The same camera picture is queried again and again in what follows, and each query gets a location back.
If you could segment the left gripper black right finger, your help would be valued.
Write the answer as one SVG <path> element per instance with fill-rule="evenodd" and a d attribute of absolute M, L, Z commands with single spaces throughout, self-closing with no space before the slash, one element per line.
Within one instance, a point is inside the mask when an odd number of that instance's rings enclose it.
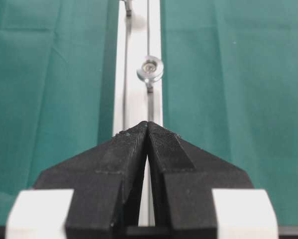
<path fill-rule="evenodd" d="M 153 122 L 147 143 L 155 225 L 174 239 L 215 239 L 212 189 L 252 189 L 248 174 Z"/>

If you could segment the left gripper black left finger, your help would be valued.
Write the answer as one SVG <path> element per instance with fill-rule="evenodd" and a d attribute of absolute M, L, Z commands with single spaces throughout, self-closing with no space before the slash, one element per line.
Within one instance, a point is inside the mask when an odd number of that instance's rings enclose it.
<path fill-rule="evenodd" d="M 73 189 L 69 239 L 112 239 L 136 226 L 147 158 L 146 121 L 41 172 L 35 189 Z"/>

